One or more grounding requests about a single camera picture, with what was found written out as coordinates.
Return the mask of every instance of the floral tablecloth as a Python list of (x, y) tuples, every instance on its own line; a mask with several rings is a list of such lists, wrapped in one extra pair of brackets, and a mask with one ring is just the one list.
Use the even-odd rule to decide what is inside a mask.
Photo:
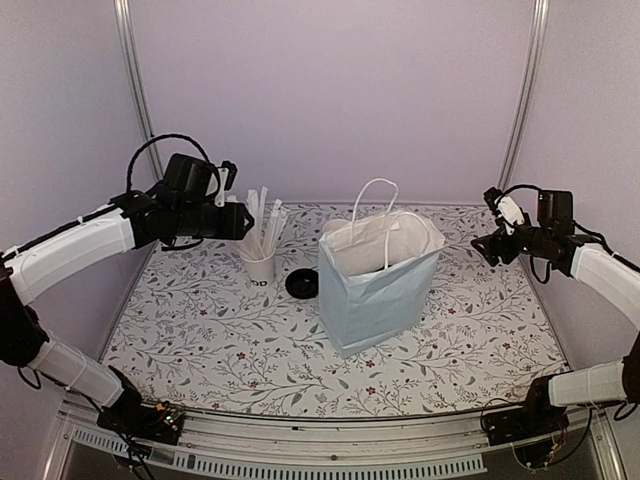
[[(230, 243), (153, 253), (104, 362), (147, 398), (194, 408), (306, 417), (459, 412), (520, 400), (565, 360), (518, 262), (489, 267), (469, 242), (495, 228), (483, 207), (405, 206), (447, 238), (420, 323), (341, 359), (318, 303), (292, 299), (288, 272), (315, 266), (324, 222), (350, 207), (288, 205), (277, 282), (254, 287)], [(368, 215), (381, 211), (367, 206)]]

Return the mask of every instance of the vent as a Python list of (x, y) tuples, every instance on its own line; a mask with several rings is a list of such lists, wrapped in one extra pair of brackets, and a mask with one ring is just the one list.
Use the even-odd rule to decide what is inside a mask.
[[(126, 444), (111, 434), (76, 426), (73, 438), (74, 441), (88, 447), (113, 455), (127, 456)], [(184, 452), (176, 452), (172, 455), (172, 462), (168, 464), (152, 459), (147, 461), (174, 470), (229, 480), (435, 480), (465, 477), (487, 471), (482, 455), (479, 454), (442, 461), (371, 467), (274, 466), (220, 460), (208, 455)]]

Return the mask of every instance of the bag handle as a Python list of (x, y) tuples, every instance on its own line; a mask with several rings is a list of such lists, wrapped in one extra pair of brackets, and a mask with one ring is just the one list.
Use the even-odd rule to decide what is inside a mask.
[[(424, 227), (424, 231), (427, 233), (427, 237), (431, 237), (431, 234), (429, 232), (429, 227), (427, 227), (427, 224), (425, 223), (425, 221), (422, 219), (422, 217), (420, 215), (416, 215), (413, 212), (400, 212), (395, 217), (393, 217), (393, 220), (395, 221), (396, 218), (401, 217), (402, 215), (410, 215), (412, 217), (417, 218), (420, 221), (420, 223), (422, 224), (422, 226)], [(393, 221), (391, 222), (391, 225), (389, 225), (389, 228), (387, 229), (387, 234), (386, 234), (386, 236), (384, 238), (384, 269), (385, 270), (387, 268), (389, 268), (389, 236), (391, 234), (391, 226), (392, 225), (393, 225)]]
[(360, 205), (360, 199), (362, 198), (362, 195), (364, 195), (364, 192), (367, 188), (369, 188), (369, 186), (373, 185), (374, 183), (377, 182), (385, 182), (388, 183), (389, 185), (391, 185), (393, 188), (396, 189), (396, 192), (393, 194), (393, 198), (391, 199), (391, 202), (389, 202), (389, 206), (387, 207), (387, 214), (391, 211), (391, 209), (393, 208), (393, 204), (396, 201), (396, 198), (398, 198), (398, 184), (395, 182), (392, 182), (391, 180), (387, 180), (386, 178), (374, 178), (373, 180), (369, 180), (364, 187), (362, 187), (362, 190), (360, 190), (360, 193), (358, 194), (358, 197), (356, 198), (356, 203), (353, 205), (353, 215), (351, 215), (351, 242), (353, 242), (353, 229), (356, 223), (356, 214), (358, 213), (358, 206)]

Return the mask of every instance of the purple-tinted wall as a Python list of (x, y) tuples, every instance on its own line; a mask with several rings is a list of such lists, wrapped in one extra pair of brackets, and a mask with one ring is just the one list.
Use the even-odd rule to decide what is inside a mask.
[[(571, 190), (576, 219), (604, 233), (615, 250), (636, 263), (638, 25), (638, 2), (551, 2), (531, 116), (513, 181)], [(557, 273), (537, 289), (574, 368), (613, 361), (629, 352), (637, 332), (591, 289)], [(615, 425), (629, 478), (640, 478), (639, 427), (637, 415)]]
[(478, 203), (497, 179), (533, 2), (131, 8), (155, 128), (236, 161), (240, 195), (264, 184), (291, 201), (353, 201), (386, 176), (403, 200)]
[[(4, 2), (0, 13), (0, 248), (88, 213), (124, 190), (141, 143), (113, 2)], [(148, 164), (137, 180), (152, 181)], [(106, 260), (34, 304), (45, 327), (97, 355), (144, 252)], [(0, 365), (0, 478), (41, 478), (62, 398)]]

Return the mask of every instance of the black lid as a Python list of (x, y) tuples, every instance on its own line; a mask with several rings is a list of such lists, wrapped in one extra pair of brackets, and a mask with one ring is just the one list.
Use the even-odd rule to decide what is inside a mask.
[(289, 274), (285, 282), (287, 292), (293, 298), (306, 300), (318, 296), (318, 272), (301, 268)]

